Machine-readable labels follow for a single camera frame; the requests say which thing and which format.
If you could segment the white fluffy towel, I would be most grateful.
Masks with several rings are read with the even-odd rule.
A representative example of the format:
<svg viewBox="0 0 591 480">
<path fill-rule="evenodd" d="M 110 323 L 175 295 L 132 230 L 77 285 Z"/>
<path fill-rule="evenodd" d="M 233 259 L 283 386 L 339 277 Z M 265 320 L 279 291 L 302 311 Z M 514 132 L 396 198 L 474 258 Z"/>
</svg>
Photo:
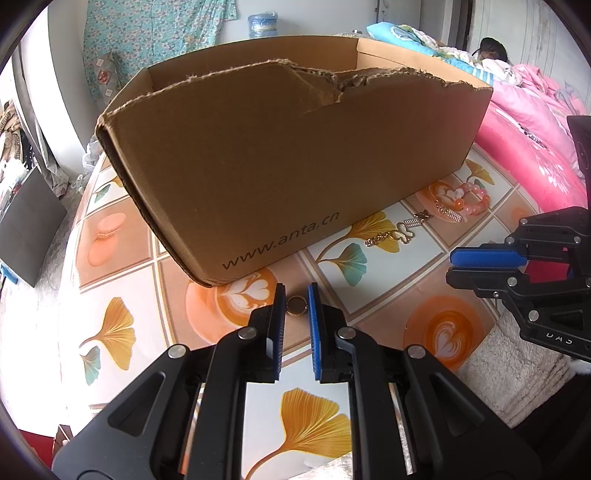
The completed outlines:
<svg viewBox="0 0 591 480">
<path fill-rule="evenodd" d="M 515 427 L 574 376 L 567 356 L 523 340 L 505 310 L 457 372 L 501 420 Z"/>
</svg>

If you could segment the pink floral blanket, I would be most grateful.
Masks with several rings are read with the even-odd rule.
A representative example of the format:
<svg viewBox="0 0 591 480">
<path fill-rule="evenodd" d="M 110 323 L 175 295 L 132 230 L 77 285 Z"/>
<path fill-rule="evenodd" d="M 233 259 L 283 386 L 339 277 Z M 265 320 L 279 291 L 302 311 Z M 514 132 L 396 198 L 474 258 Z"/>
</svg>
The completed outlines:
<svg viewBox="0 0 591 480">
<path fill-rule="evenodd" d="M 567 118 L 587 109 L 574 87 L 528 64 L 485 60 L 493 94 L 476 137 L 542 211 L 587 206 L 583 174 Z"/>
</svg>

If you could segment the brown paper bag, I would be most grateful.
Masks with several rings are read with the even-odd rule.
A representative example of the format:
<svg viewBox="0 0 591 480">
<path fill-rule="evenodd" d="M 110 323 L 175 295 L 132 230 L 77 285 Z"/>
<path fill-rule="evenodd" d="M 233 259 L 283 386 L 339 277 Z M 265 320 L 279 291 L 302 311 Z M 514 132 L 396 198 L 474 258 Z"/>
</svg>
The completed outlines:
<svg viewBox="0 0 591 480">
<path fill-rule="evenodd" d="M 52 457 L 55 457 L 59 450 L 68 444 L 73 437 L 74 434 L 69 425 L 59 424 L 52 443 Z"/>
</svg>

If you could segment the patterned tablecloth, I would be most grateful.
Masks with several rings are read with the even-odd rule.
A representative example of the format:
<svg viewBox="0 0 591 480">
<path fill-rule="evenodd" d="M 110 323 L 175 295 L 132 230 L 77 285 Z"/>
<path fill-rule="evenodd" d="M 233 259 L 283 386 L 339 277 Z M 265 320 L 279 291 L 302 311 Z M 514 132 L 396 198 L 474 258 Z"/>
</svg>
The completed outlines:
<svg viewBox="0 0 591 480">
<path fill-rule="evenodd" d="M 519 191 L 469 155 L 362 220 L 329 214 L 222 264 L 205 287 L 107 160 L 78 226 L 69 372 L 98 414 L 60 479 L 535 479 L 476 364 L 526 290 L 499 212 Z"/>
</svg>

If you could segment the red paper bag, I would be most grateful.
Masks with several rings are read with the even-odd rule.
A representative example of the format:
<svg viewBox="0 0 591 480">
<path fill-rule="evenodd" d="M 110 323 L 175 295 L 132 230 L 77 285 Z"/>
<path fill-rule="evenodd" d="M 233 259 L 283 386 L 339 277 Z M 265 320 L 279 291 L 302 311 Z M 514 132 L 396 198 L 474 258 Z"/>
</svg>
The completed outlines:
<svg viewBox="0 0 591 480">
<path fill-rule="evenodd" d="M 20 433 L 29 447 L 35 451 L 43 464 L 48 468 L 51 468 L 53 460 L 54 438 L 27 432 L 24 430 L 21 430 Z"/>
</svg>

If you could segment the person sitting in background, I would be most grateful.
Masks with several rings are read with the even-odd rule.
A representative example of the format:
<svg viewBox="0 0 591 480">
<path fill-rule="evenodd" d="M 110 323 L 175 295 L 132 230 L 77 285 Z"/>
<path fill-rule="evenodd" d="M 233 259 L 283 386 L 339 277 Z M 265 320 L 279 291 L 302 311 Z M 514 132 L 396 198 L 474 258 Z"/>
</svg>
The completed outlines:
<svg viewBox="0 0 591 480">
<path fill-rule="evenodd" d="M 479 47 L 473 52 L 473 56 L 479 61 L 491 59 L 509 63 L 509 57 L 505 46 L 492 37 L 484 37 L 480 41 Z"/>
</svg>

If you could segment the light blue quilt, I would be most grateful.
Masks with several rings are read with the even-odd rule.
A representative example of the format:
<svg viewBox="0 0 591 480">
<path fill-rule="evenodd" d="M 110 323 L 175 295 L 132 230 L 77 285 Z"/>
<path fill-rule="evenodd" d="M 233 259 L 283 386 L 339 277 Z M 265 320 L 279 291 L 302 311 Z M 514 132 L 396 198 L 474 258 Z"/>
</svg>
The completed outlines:
<svg viewBox="0 0 591 480">
<path fill-rule="evenodd" d="M 367 33 L 374 40 L 439 58 L 490 86 L 494 85 L 494 74 L 484 68 L 473 55 L 455 47 L 440 46 L 433 37 L 412 26 L 380 22 L 369 25 Z"/>
</svg>

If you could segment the dark grey cabinet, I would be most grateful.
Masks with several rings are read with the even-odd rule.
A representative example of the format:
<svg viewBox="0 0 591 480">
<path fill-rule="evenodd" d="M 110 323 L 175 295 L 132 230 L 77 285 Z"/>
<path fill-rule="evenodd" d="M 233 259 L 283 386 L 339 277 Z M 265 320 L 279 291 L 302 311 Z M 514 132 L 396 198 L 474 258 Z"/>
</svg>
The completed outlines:
<svg viewBox="0 0 591 480">
<path fill-rule="evenodd" d="M 1 262 L 31 287 L 66 213 L 38 169 L 28 173 L 1 213 Z"/>
</svg>

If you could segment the brown cardboard box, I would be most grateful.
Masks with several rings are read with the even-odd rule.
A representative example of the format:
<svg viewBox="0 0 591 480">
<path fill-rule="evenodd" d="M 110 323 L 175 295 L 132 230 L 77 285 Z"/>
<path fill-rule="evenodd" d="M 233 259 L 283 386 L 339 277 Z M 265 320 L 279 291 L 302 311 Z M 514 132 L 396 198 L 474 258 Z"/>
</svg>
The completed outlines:
<svg viewBox="0 0 591 480">
<path fill-rule="evenodd" d="M 95 133 L 169 255 L 211 287 L 458 170 L 492 93 L 385 42 L 280 36 L 140 70 Z"/>
</svg>

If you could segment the white plastic bag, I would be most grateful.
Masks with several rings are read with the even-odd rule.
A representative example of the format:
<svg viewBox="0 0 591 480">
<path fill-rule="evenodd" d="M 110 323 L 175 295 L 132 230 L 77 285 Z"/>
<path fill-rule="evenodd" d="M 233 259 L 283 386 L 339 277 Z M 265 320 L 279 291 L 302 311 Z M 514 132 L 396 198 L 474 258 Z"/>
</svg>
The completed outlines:
<svg viewBox="0 0 591 480">
<path fill-rule="evenodd" d="M 86 146 L 84 155 L 82 156 L 82 167 L 85 174 L 89 174 L 94 170 L 102 153 L 103 148 L 96 136 L 93 135 Z"/>
</svg>

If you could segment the blue water jug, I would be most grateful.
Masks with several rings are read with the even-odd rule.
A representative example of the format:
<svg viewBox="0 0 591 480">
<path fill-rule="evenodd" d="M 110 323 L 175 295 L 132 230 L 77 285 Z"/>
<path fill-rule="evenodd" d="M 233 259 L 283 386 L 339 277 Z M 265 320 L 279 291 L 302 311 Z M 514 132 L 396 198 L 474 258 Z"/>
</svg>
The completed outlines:
<svg viewBox="0 0 591 480">
<path fill-rule="evenodd" d="M 275 11 L 266 11 L 249 15 L 249 38 L 269 38 L 279 35 L 279 16 Z"/>
</svg>

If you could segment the patterned cushion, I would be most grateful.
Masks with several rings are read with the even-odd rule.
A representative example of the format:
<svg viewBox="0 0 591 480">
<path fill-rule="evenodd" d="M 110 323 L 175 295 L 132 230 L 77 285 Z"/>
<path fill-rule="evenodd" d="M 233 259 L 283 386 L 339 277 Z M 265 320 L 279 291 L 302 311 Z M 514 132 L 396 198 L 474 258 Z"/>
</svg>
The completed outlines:
<svg viewBox="0 0 591 480">
<path fill-rule="evenodd" d="M 93 79 L 99 92 L 99 101 L 107 107 L 118 94 L 121 84 L 111 53 L 97 57 L 93 62 Z"/>
</svg>

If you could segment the teal floral curtain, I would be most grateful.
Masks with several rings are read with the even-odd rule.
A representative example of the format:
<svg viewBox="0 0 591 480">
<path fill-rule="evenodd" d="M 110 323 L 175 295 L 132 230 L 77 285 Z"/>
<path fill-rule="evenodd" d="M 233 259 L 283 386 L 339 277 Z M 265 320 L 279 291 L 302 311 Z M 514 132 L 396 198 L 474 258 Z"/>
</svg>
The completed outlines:
<svg viewBox="0 0 591 480">
<path fill-rule="evenodd" d="M 143 68 L 214 46 L 223 24 L 236 18 L 235 1 L 89 1 L 82 58 L 92 99 L 101 98 L 98 58 L 113 61 L 123 86 Z"/>
</svg>

